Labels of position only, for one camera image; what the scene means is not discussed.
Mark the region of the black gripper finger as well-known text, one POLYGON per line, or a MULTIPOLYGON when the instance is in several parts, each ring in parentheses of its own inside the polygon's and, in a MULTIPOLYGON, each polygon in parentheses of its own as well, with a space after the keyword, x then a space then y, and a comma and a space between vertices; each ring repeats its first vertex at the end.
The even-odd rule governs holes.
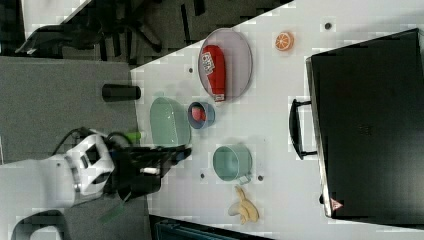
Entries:
POLYGON ((153 146, 149 147, 150 151, 156 151, 156 152, 169 152, 169 153, 190 153, 190 148, 187 145, 180 145, 180 146, 153 146))
POLYGON ((179 151, 174 158, 174 163, 178 164, 180 161, 187 159, 191 155, 191 152, 191 148, 186 148, 182 151, 179 151))

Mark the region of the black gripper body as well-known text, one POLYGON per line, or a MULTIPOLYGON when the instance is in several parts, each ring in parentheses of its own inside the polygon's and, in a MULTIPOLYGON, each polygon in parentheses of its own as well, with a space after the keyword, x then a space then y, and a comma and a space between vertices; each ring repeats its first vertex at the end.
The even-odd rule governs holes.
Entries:
POLYGON ((124 200, 155 193, 161 179, 182 160, 182 147, 125 147, 111 152, 115 169, 106 182, 106 193, 124 200))

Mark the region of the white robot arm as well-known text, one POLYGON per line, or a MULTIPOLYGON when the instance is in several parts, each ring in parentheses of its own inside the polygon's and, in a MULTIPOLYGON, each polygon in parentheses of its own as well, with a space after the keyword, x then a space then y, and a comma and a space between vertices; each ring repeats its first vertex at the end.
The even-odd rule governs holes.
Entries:
POLYGON ((123 146, 115 136, 90 133, 61 153, 1 166, 1 213, 67 209, 103 195, 123 202, 155 192, 170 167, 191 154, 187 145, 123 146))

